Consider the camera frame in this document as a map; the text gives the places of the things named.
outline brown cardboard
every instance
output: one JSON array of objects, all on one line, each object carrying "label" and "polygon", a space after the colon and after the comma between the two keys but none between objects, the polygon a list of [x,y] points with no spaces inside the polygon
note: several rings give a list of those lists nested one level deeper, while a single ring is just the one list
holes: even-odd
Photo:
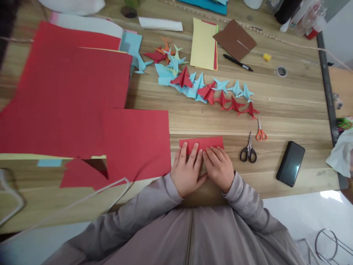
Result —
[{"label": "brown cardboard", "polygon": [[224,30],[214,35],[213,38],[238,61],[242,60],[257,45],[235,20],[230,21]]}]

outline black scissors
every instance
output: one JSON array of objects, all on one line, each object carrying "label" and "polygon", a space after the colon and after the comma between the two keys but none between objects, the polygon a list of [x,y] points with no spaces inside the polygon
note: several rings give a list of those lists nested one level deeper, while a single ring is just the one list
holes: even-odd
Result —
[{"label": "black scissors", "polygon": [[255,163],[257,160],[257,154],[251,144],[251,132],[250,132],[250,136],[249,136],[249,144],[240,153],[240,160],[242,162],[246,162],[248,157],[249,157],[250,163]]}]

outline sleeve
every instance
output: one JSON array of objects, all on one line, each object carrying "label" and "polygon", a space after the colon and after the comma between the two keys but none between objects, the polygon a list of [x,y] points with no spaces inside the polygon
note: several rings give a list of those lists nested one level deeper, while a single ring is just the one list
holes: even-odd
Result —
[{"label": "sleeve", "polygon": [[43,264],[101,261],[137,231],[182,202],[170,173],[146,186],[118,212],[101,215],[84,232],[64,243]]},{"label": "sleeve", "polygon": [[253,231],[271,234],[287,230],[268,209],[264,208],[259,194],[242,179],[238,172],[235,172],[232,186],[227,194],[223,193],[223,197]]}]

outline smartphone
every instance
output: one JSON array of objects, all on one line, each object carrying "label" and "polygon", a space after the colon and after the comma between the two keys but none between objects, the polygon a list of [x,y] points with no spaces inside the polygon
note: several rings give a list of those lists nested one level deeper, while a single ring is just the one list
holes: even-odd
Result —
[{"label": "smartphone", "polygon": [[277,180],[293,187],[302,164],[305,149],[293,141],[287,145],[281,165],[277,172]]}]

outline red origami crane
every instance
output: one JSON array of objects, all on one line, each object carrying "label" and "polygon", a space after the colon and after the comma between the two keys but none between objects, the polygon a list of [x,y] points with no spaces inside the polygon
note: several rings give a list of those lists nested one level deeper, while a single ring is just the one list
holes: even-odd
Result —
[{"label": "red origami crane", "polygon": [[185,86],[188,86],[192,88],[192,83],[190,80],[190,75],[188,72],[188,68],[185,67],[184,70],[181,72],[181,74],[175,78],[174,80],[170,81],[171,84],[179,84],[182,88]]},{"label": "red origami crane", "polygon": [[256,109],[254,109],[254,107],[253,107],[253,103],[252,102],[250,102],[250,104],[249,104],[249,107],[246,109],[246,110],[244,110],[244,111],[242,111],[242,112],[239,112],[238,113],[238,116],[241,114],[241,113],[249,113],[251,116],[252,116],[252,120],[253,119],[255,119],[255,120],[257,120],[256,118],[255,118],[255,116],[254,116],[254,113],[260,113],[259,111],[257,111]]},{"label": "red origami crane", "polygon": [[231,100],[225,98],[223,90],[222,90],[220,97],[218,99],[215,99],[214,101],[218,101],[218,103],[221,104],[222,108],[220,110],[224,110],[224,109],[227,110],[224,107],[224,104],[227,103],[227,102],[230,102]]},{"label": "red origami crane", "polygon": [[154,63],[159,63],[160,61],[163,61],[165,58],[168,57],[167,54],[161,54],[158,51],[155,51],[154,53],[144,53],[143,55],[153,59]]},{"label": "red origami crane", "polygon": [[232,97],[232,105],[229,107],[228,110],[235,110],[236,112],[238,112],[238,116],[239,116],[239,107],[242,107],[242,106],[245,106],[245,104],[242,104],[242,103],[238,103],[233,97]]},{"label": "red origami crane", "polygon": [[216,81],[213,81],[213,83],[208,84],[204,88],[200,88],[197,93],[200,96],[203,96],[204,100],[208,100],[211,105],[214,105],[213,97],[214,97],[214,89],[216,86]]}]

